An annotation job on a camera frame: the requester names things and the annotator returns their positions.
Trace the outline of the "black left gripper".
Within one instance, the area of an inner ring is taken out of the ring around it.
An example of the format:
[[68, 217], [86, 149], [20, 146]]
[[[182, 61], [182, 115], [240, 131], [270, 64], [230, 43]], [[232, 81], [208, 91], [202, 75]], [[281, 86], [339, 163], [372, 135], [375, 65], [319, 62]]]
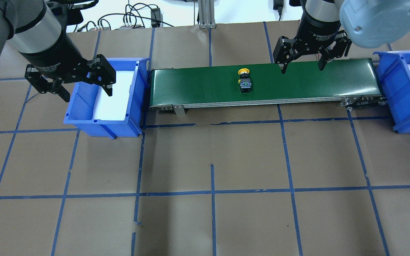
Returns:
[[25, 79], [40, 94], [51, 93], [69, 102], [70, 93], [58, 77], [75, 75], [75, 78], [64, 79], [64, 83], [83, 81], [95, 84], [112, 97], [112, 86], [116, 82], [116, 71], [112, 65], [102, 54], [97, 54], [93, 60], [84, 59], [68, 34], [60, 34], [57, 41], [46, 50], [38, 53], [21, 52], [21, 55], [30, 63], [25, 69]]

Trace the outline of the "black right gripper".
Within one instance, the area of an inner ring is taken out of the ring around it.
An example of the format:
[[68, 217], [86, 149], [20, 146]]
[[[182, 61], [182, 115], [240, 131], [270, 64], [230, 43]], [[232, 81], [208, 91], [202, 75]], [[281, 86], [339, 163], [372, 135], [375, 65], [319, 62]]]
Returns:
[[280, 66], [285, 74], [289, 63], [301, 57], [301, 54], [314, 54], [319, 51], [318, 68], [324, 70], [327, 63], [340, 57], [347, 57], [351, 47], [351, 39], [346, 31], [339, 31], [341, 26], [338, 18], [332, 21], [317, 20], [309, 13], [301, 16], [297, 35], [294, 39], [281, 36], [273, 50], [274, 63]]

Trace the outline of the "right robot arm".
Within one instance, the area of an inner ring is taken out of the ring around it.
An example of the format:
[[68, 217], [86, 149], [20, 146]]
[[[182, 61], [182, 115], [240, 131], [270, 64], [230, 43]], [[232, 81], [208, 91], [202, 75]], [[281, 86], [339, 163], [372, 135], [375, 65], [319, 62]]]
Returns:
[[352, 45], [378, 48], [410, 32], [410, 0], [290, 0], [303, 14], [296, 36], [281, 36], [272, 53], [282, 74], [304, 55], [319, 54], [322, 71]]

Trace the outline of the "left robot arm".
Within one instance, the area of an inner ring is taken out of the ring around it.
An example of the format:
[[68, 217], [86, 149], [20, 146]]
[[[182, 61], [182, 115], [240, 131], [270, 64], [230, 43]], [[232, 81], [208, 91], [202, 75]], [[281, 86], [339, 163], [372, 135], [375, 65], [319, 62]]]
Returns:
[[69, 102], [64, 83], [101, 86], [112, 96], [116, 71], [101, 54], [82, 57], [66, 28], [70, 12], [93, 7], [96, 0], [0, 0], [0, 55], [9, 43], [27, 61], [25, 78], [40, 94]]

